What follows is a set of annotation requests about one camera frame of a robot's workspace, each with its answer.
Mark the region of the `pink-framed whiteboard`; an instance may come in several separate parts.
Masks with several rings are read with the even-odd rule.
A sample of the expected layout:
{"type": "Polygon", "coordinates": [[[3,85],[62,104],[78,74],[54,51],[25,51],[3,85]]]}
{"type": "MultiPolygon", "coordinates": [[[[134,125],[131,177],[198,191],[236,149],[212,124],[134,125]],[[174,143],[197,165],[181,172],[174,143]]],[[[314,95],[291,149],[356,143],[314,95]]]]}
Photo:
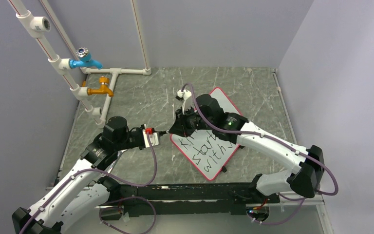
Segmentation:
{"type": "MultiPolygon", "coordinates": [[[[219,87],[214,88],[209,94],[197,96],[196,101],[206,119],[217,126],[227,114],[240,114],[240,111],[219,87]]],[[[190,110],[197,112],[194,105],[190,110]]],[[[170,134],[170,141],[174,146],[210,181],[216,178],[221,168],[239,149],[238,144],[219,139],[215,132],[200,116],[200,125],[191,136],[170,134]]]]}

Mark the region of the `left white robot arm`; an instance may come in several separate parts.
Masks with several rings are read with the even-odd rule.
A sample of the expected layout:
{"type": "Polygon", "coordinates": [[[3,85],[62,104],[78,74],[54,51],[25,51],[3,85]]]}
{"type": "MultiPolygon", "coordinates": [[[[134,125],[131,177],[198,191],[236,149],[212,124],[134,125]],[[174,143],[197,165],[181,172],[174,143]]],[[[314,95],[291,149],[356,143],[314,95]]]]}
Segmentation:
{"type": "Polygon", "coordinates": [[[108,173],[128,149],[152,149],[167,131],[145,125],[128,128],[124,117],[112,117],[89,144],[73,168],[42,199],[12,214],[17,234],[61,234],[96,206],[120,199],[120,184],[130,184],[108,173]]]}

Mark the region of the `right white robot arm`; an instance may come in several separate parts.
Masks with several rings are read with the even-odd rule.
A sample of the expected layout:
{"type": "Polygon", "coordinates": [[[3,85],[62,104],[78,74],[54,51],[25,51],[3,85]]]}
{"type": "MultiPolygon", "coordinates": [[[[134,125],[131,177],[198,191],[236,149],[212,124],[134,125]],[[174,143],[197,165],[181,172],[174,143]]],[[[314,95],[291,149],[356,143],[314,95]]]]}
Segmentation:
{"type": "Polygon", "coordinates": [[[178,91],[176,98],[182,106],[175,111],[175,122],[170,134],[196,139],[196,133],[207,133],[209,138],[228,146],[243,146],[263,153],[282,164],[285,171],[256,175],[249,187],[249,197],[261,202],[268,195],[293,191],[313,198],[325,172],[322,149],[316,145],[303,147],[285,141],[259,128],[244,116],[226,112],[209,94],[194,97],[188,91],[178,91]]]}

